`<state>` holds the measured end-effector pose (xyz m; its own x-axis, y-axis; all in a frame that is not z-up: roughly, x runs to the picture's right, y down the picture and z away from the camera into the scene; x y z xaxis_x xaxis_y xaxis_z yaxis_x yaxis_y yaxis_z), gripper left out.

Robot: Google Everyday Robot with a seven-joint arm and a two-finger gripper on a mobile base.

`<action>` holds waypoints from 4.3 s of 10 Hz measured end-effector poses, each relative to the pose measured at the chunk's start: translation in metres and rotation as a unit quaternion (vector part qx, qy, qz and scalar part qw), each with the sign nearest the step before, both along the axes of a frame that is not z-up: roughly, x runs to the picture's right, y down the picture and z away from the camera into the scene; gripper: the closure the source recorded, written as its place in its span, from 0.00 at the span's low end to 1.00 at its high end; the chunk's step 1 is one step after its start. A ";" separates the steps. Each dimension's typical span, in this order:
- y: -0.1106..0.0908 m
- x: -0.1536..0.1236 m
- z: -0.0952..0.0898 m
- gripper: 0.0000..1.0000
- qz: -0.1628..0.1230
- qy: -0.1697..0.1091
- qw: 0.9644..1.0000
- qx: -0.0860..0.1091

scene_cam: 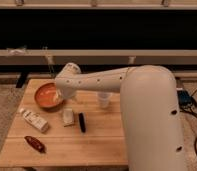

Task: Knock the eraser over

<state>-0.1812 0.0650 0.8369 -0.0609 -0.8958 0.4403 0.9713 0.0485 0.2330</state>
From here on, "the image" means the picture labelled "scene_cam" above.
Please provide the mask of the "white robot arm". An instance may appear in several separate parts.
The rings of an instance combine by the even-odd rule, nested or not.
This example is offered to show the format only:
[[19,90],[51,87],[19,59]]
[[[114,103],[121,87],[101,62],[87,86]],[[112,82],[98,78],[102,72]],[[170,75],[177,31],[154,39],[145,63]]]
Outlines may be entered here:
[[68,63],[55,84],[64,99],[78,90],[120,95],[129,171],[188,171],[176,79],[167,68],[144,65],[83,74]]

